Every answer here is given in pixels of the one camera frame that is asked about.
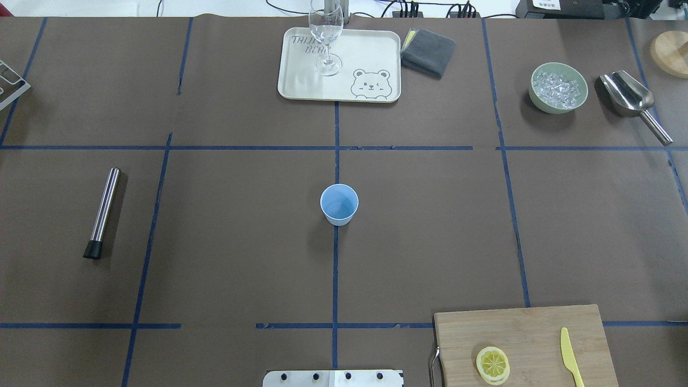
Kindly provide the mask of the bamboo cutting board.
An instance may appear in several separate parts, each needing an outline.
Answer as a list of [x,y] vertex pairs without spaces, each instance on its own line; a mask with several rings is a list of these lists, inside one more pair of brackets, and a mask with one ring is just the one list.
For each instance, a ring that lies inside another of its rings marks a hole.
[[586,386],[617,386],[610,350],[595,304],[436,313],[435,338],[444,386],[484,386],[475,365],[482,348],[506,353],[506,386],[573,386],[561,356],[567,328]]

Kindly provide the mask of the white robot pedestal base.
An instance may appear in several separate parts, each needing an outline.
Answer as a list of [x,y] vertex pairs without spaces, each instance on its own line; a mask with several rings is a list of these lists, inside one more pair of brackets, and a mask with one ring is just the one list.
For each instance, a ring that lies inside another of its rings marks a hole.
[[403,372],[393,369],[273,370],[263,386],[404,386]]

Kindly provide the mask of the lemon slice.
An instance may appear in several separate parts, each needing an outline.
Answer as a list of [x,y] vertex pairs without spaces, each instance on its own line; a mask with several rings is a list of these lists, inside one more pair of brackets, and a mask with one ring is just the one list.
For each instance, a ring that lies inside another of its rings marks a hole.
[[476,355],[475,367],[480,377],[486,377],[492,380],[509,377],[511,372],[506,353],[496,346],[482,348]]
[[486,378],[486,377],[481,377],[481,378],[485,383],[487,383],[489,385],[502,385],[502,384],[504,384],[504,382],[506,382],[506,380],[508,379],[508,376],[502,377],[501,379],[494,379],[494,380]]

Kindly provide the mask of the cream bear tray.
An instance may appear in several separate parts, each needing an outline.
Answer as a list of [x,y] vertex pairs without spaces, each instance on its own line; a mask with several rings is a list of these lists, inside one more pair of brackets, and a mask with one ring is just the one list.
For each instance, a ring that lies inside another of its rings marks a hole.
[[317,71],[324,47],[307,27],[285,32],[277,90],[287,99],[392,103],[402,91],[401,41],[389,30],[348,30],[334,42],[342,60],[334,76]]

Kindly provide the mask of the steel muddler black tip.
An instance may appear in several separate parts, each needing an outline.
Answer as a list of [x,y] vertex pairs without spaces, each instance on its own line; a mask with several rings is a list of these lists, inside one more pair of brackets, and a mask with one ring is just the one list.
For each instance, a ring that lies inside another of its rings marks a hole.
[[121,170],[117,167],[111,168],[108,172],[100,200],[100,205],[98,207],[96,220],[94,221],[94,226],[92,228],[88,244],[84,249],[83,258],[100,260],[102,257],[105,227],[110,215],[110,209],[113,203],[120,173]]

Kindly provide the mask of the grey folded cloth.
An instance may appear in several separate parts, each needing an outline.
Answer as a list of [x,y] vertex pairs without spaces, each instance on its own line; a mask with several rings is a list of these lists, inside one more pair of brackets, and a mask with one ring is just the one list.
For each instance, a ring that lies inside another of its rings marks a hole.
[[430,30],[411,28],[400,51],[400,63],[434,78],[442,78],[456,49],[454,39]]

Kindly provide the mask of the blue paper cup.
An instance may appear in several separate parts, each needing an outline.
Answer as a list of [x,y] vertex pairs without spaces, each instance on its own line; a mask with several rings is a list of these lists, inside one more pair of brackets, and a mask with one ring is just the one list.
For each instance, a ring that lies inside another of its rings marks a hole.
[[346,184],[332,184],[320,195],[320,208],[333,226],[344,226],[353,218],[359,208],[356,191]]

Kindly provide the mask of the wooden cup tree stand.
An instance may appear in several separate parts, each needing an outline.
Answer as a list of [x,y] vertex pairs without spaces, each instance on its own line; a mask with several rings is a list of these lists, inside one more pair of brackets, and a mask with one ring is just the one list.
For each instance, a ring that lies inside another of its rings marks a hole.
[[651,41],[650,55],[665,73],[687,79],[687,32],[669,30],[659,34]]

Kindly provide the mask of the black power strip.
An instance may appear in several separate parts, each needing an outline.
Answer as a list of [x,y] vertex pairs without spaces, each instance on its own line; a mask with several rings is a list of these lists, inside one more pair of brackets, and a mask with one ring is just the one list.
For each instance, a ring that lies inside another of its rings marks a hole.
[[391,15],[397,19],[418,19],[424,17],[418,2],[400,2],[400,9],[392,11]]

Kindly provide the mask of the steel ice scoop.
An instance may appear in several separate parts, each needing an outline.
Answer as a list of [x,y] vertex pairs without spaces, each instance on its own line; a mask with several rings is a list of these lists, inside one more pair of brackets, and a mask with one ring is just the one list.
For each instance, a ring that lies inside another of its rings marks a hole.
[[650,110],[654,107],[655,99],[650,90],[640,81],[624,70],[602,74],[599,80],[609,93],[613,108],[622,117],[637,117],[651,130],[656,139],[663,145],[673,143],[671,136],[664,130]]

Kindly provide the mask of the clear wine glass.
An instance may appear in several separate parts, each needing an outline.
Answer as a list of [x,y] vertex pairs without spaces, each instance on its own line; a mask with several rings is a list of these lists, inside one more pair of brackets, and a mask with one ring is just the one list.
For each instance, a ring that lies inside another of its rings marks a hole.
[[308,15],[312,36],[322,45],[322,52],[316,59],[316,69],[322,76],[334,76],[342,68],[342,60],[330,52],[330,46],[341,35],[343,12],[340,1],[310,1]]

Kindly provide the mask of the yellow plastic knife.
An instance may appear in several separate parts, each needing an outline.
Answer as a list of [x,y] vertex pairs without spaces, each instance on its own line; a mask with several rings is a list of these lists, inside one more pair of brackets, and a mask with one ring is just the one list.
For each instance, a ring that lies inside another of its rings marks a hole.
[[567,327],[562,327],[560,331],[560,350],[563,364],[566,367],[566,369],[571,373],[575,382],[575,386],[585,386],[581,372],[578,368],[578,363],[575,358],[575,353],[572,348],[569,330]]

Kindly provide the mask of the green bowl of ice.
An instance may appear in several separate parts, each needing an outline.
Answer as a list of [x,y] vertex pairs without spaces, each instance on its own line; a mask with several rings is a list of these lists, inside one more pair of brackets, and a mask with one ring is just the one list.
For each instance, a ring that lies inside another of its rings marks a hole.
[[530,76],[528,93],[533,105],[545,113],[568,113],[588,97],[582,74],[564,63],[543,63]]

